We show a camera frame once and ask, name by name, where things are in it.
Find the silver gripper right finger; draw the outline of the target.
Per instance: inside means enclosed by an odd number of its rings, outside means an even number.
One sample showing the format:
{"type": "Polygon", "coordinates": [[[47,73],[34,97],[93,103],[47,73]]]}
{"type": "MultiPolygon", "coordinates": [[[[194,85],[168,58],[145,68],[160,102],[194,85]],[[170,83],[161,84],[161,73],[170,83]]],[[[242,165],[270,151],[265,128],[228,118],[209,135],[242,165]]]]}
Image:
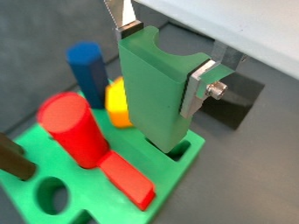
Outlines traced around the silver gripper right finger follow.
{"type": "Polygon", "coordinates": [[[220,80],[234,72],[244,58],[242,52],[217,40],[213,42],[210,59],[196,68],[186,80],[180,108],[184,118],[192,117],[208,97],[221,98],[228,86],[220,80]]]}

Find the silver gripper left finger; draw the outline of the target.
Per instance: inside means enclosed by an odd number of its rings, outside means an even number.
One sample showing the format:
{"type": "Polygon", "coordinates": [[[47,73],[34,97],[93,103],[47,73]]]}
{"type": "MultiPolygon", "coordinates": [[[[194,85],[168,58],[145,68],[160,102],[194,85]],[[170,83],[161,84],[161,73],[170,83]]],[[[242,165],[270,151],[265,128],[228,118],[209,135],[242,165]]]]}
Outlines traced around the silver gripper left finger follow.
{"type": "Polygon", "coordinates": [[[102,0],[106,11],[116,26],[116,40],[124,39],[144,28],[144,23],[136,19],[130,0],[102,0]]]}

